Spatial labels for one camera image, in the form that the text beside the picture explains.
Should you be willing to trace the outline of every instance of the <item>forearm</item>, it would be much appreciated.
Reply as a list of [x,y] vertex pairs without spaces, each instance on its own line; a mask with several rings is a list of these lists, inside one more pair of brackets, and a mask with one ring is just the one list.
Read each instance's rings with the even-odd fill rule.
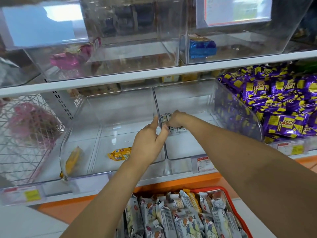
[[61,238],[113,237],[131,194],[146,167],[124,161],[96,198],[69,225]]
[[[268,145],[196,117],[186,115],[183,126],[192,133],[243,201],[277,237],[290,234],[309,237],[313,234],[316,214],[312,210],[317,210],[314,201],[317,175],[314,172]],[[299,217],[304,217],[305,228],[298,226]]]

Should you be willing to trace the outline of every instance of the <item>hand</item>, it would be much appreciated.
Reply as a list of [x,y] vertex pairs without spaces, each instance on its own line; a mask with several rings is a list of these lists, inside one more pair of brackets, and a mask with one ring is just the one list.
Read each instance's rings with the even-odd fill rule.
[[151,124],[146,125],[137,133],[132,145],[129,160],[145,169],[156,160],[169,134],[167,126],[163,125],[160,134],[157,135],[157,126],[158,117],[155,116]]
[[168,126],[177,128],[184,126],[184,117],[187,115],[185,112],[179,112],[178,110],[175,110],[172,113],[171,119],[167,122]]

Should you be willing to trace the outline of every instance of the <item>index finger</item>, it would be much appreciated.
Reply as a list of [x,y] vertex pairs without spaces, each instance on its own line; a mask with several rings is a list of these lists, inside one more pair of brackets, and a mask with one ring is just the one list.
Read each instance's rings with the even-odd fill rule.
[[159,120],[159,118],[158,118],[157,116],[155,116],[155,117],[153,118],[152,123],[150,124],[150,128],[156,129],[157,126],[158,126],[158,120]]

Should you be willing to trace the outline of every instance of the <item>red basket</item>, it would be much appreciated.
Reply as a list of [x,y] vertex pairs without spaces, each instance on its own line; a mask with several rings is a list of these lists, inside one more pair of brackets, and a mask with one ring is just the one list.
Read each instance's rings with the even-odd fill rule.
[[215,191],[215,190],[222,190],[224,192],[224,194],[226,195],[226,198],[228,200],[229,205],[231,206],[232,212],[233,214],[236,216],[236,218],[239,220],[242,229],[247,233],[248,238],[253,238],[253,236],[251,235],[251,232],[249,231],[247,224],[244,222],[244,220],[241,218],[241,216],[239,216],[235,206],[233,205],[233,202],[229,196],[228,191],[221,186],[212,186],[212,187],[206,187],[206,188],[200,188],[200,189],[192,189],[191,192],[193,193],[199,193],[199,192],[208,192],[208,191]]

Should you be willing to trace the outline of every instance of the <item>white wire rack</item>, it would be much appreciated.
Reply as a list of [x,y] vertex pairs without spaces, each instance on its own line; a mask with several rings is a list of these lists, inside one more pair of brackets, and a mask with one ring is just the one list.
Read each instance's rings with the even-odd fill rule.
[[[35,105],[42,113],[53,117],[51,119],[55,120],[53,122],[54,130],[45,127],[44,124],[47,124],[47,120],[41,119],[41,115],[36,114],[35,116],[40,117],[40,120],[27,120],[28,129],[35,131],[31,133],[30,138],[25,140],[15,136],[10,127],[10,120],[16,115],[15,108],[24,103]],[[0,107],[0,176],[14,186],[32,183],[50,154],[54,141],[63,131],[64,126],[41,95],[10,98],[5,103],[2,100]],[[48,138],[52,142],[43,142]]]

